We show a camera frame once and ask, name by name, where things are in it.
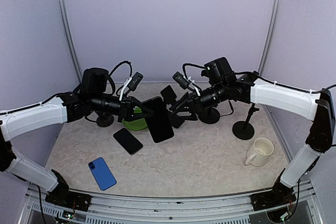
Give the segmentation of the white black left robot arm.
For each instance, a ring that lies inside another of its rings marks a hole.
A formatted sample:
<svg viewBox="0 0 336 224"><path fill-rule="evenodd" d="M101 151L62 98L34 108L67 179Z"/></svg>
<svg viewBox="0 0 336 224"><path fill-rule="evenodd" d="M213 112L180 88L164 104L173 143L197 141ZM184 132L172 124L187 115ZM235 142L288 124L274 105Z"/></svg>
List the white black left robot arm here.
<svg viewBox="0 0 336 224"><path fill-rule="evenodd" d="M46 101L26 107L1 111L1 172L29 181L49 192L66 206L73 201L64 178L53 169L46 169L13 148L11 140L25 133L54 125L80 120L92 112L115 115L118 122L148 118L153 111L138 99L121 93L106 93L112 78L106 69L89 68L83 72L81 83L70 92L58 93Z"/></svg>

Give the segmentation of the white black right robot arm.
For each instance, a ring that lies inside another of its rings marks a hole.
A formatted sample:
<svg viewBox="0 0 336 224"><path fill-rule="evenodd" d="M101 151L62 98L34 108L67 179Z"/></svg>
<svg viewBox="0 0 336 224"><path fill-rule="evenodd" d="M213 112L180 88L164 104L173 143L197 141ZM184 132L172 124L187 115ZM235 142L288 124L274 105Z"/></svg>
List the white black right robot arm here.
<svg viewBox="0 0 336 224"><path fill-rule="evenodd" d="M309 171L322 153L332 147L335 113L332 95L328 89L304 90L272 82L257 72L234 72L225 57L206 63L201 75L207 77L210 87L185 93L173 103L173 114L188 111L189 120L207 116L210 108L226 100L247 104L261 104L289 111L312 121L308 137L289 166L279 178L281 185L269 192L273 205L281 204L305 172Z"/></svg>

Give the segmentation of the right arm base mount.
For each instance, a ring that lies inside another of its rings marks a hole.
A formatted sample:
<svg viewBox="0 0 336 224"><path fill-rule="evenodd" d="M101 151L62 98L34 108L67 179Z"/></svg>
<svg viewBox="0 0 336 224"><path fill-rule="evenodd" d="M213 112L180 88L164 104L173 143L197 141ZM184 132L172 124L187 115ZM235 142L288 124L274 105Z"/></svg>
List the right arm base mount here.
<svg viewBox="0 0 336 224"><path fill-rule="evenodd" d="M277 177L270 191L263 191L250 196L254 211L281 206L297 200L293 188L288 188L280 182L284 171Z"/></svg>

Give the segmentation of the black phone teal case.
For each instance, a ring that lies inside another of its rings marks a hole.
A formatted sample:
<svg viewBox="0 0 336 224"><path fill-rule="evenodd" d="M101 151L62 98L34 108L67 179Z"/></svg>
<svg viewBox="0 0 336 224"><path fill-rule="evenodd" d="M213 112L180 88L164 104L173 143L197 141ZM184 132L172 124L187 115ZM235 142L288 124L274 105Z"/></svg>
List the black phone teal case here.
<svg viewBox="0 0 336 224"><path fill-rule="evenodd" d="M166 105L161 97L154 97L142 102L146 108L153 111L151 117L145 118L154 143L161 143L174 136Z"/></svg>

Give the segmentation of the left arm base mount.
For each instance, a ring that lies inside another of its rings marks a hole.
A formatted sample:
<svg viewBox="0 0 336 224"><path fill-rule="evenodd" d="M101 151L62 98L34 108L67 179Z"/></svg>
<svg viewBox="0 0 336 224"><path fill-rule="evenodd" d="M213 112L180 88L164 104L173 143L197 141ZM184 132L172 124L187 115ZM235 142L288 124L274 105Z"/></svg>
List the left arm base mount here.
<svg viewBox="0 0 336 224"><path fill-rule="evenodd" d="M87 212L91 203L91 196L71 191L61 174L53 169L51 171L56 175L58 184L55 189L47 193L45 201L57 206Z"/></svg>

